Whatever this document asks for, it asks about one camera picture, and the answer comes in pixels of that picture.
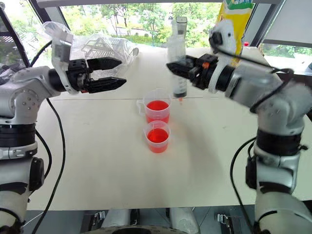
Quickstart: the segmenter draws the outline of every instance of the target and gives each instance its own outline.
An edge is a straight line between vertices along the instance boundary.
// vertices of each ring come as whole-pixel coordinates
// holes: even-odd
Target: table
[[[223,94],[188,87],[182,103],[173,99],[172,139],[167,151],[152,153],[144,142],[144,117],[136,99],[154,88],[169,87],[164,67],[164,48],[141,49],[115,91],[100,94],[62,94],[53,98],[66,138],[65,170],[50,210],[101,210],[219,206],[238,204],[229,171],[237,148],[256,134],[256,116]],[[200,56],[209,49],[188,50]],[[257,49],[243,54],[263,60]],[[305,117],[302,143],[310,145],[312,124]],[[59,173],[62,147],[56,118],[46,102],[41,106],[37,128],[53,154],[51,172],[42,188],[31,196],[29,210],[43,210]],[[39,143],[38,157],[47,162]],[[244,204],[254,204],[255,191],[245,184],[247,150],[238,157],[234,180]],[[303,152],[299,163],[299,199],[312,198],[312,158]]]

